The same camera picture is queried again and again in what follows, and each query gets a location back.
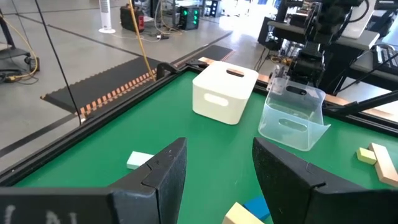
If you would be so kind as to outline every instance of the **transparent plastic container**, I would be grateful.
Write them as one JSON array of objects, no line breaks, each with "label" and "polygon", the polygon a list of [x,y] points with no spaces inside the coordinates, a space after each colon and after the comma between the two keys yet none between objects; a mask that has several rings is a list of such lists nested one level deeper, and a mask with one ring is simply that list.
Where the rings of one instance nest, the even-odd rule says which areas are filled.
[{"label": "transparent plastic container", "polygon": [[283,78],[272,81],[259,132],[301,151],[309,151],[330,125],[323,125],[325,92]]}]

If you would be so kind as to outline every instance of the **floor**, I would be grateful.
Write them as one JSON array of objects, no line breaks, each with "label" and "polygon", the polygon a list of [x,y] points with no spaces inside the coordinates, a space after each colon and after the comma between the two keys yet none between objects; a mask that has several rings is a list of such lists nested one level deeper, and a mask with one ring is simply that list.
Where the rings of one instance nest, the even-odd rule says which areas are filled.
[{"label": "floor", "polygon": [[[0,157],[0,171],[63,136],[79,124],[77,118],[62,120],[69,115],[68,112],[39,99],[39,96],[64,87],[65,82],[34,1],[14,0],[14,2],[20,17],[15,15],[16,10],[10,0],[0,0],[0,8],[6,20],[19,31],[22,31],[21,20],[29,42],[40,58],[41,68],[37,74],[39,81],[33,85],[0,84],[2,103],[0,117],[3,118],[0,120],[0,156],[5,149],[17,148],[12,153]],[[69,83],[75,83],[141,55],[134,33],[123,30],[119,24],[119,6],[124,5],[125,1],[111,0],[111,21],[113,28],[116,29],[114,35],[98,32],[101,27],[98,0],[38,0],[38,2],[44,12],[45,23],[49,25],[52,41]],[[262,19],[255,19],[257,22],[253,26],[247,26],[248,19],[247,17],[205,18],[200,21],[198,30],[173,35],[169,40],[160,42],[152,42],[154,40],[152,37],[145,36],[145,39],[149,40],[144,41],[145,50],[148,57],[171,62],[216,41],[216,45],[236,51],[228,62],[253,68],[262,51],[262,46],[257,43]],[[152,24],[147,24],[147,27],[147,30],[154,32]],[[11,34],[18,47],[27,49],[13,30]],[[5,42],[4,36],[0,37],[0,42]],[[25,64],[22,57],[2,61],[0,66],[24,67]],[[260,73],[268,74],[273,67],[274,64],[267,61]],[[358,88],[365,88],[366,93],[370,94],[359,95]],[[348,100],[363,100],[382,91],[360,83],[351,91],[348,89],[342,92],[341,95]],[[38,130],[47,132],[35,138],[32,133]]]}]

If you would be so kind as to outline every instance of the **white block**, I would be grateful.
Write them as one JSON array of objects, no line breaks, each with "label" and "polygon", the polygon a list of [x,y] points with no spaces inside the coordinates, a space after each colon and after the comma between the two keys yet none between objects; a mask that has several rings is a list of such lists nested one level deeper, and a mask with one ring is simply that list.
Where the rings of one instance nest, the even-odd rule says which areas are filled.
[{"label": "white block", "polygon": [[143,165],[150,158],[152,158],[152,156],[154,155],[133,151],[130,155],[129,160],[127,161],[127,168],[137,169],[139,166]]}]

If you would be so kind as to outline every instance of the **yellow wooden block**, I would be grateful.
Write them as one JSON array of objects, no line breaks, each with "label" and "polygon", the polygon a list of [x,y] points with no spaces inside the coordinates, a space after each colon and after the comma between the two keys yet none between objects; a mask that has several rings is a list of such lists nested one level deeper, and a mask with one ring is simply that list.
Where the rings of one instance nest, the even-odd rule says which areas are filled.
[{"label": "yellow wooden block", "polygon": [[362,162],[374,165],[377,162],[376,155],[369,149],[359,148],[356,151],[356,156]]},{"label": "yellow wooden block", "polygon": [[225,215],[223,224],[263,224],[263,222],[247,211],[238,202],[235,202]]}]

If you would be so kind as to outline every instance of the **blue block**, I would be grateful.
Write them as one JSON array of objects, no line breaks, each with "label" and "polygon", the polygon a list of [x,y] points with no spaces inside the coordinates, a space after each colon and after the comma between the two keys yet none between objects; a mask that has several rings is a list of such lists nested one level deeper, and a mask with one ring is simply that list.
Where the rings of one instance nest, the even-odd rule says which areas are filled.
[{"label": "blue block", "polygon": [[243,207],[262,221],[264,221],[270,215],[267,202],[263,196],[258,196],[244,203]]}]

